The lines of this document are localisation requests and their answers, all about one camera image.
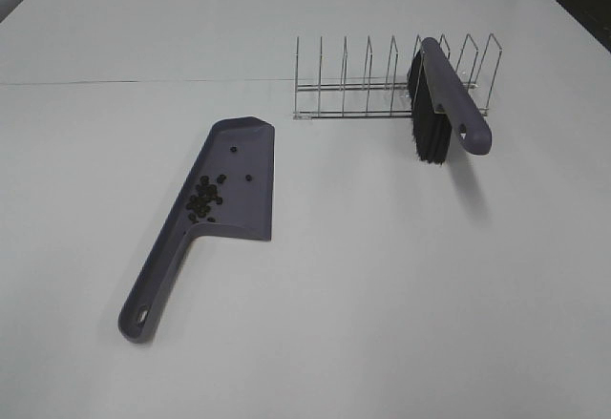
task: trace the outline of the dustpan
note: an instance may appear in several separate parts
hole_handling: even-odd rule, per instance
[[[128,340],[154,336],[195,238],[271,240],[273,180],[273,126],[251,116],[212,127],[119,315]]]

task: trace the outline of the gray plastic handle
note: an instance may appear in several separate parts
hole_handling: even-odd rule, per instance
[[[448,116],[452,129],[467,152],[474,155],[488,154],[493,145],[492,131],[439,43],[427,37],[422,41],[421,51],[435,111]]]

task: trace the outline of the brush bristles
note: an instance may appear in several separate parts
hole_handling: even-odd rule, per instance
[[[408,90],[411,97],[411,120],[416,151],[422,161],[441,164],[446,160],[452,125],[446,115],[436,114],[432,107],[429,85],[424,68],[421,71],[420,52],[411,62]]]

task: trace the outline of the wire rack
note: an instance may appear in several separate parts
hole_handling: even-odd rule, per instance
[[[439,39],[439,45],[451,61],[452,49],[445,34]],[[420,35],[416,36],[409,65],[422,43]],[[503,49],[493,33],[488,35],[486,46],[480,56],[479,46],[468,33],[462,40],[455,64],[456,73],[465,88],[472,96],[482,115],[490,110],[490,101],[495,86],[496,74]],[[317,54],[317,73],[314,77],[300,79],[300,39],[297,37],[295,52],[295,109],[296,119],[322,118],[410,118],[411,99],[408,93],[409,70],[400,69],[401,57],[397,41],[390,39],[390,48],[386,58],[386,74],[373,76],[373,45],[368,36],[365,49],[362,74],[348,77],[348,39],[344,37],[341,50],[341,68],[339,78],[323,77],[323,37],[319,41]]]

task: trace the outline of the dustpan handle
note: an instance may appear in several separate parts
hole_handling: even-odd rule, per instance
[[[467,152],[488,154],[493,144],[492,131],[439,43],[427,37],[422,41],[421,51],[434,109],[448,116],[454,133]]]
[[[121,333],[134,343],[148,341],[155,333],[180,264],[194,238],[177,223],[181,212],[178,203],[177,200],[163,224],[119,315]]]

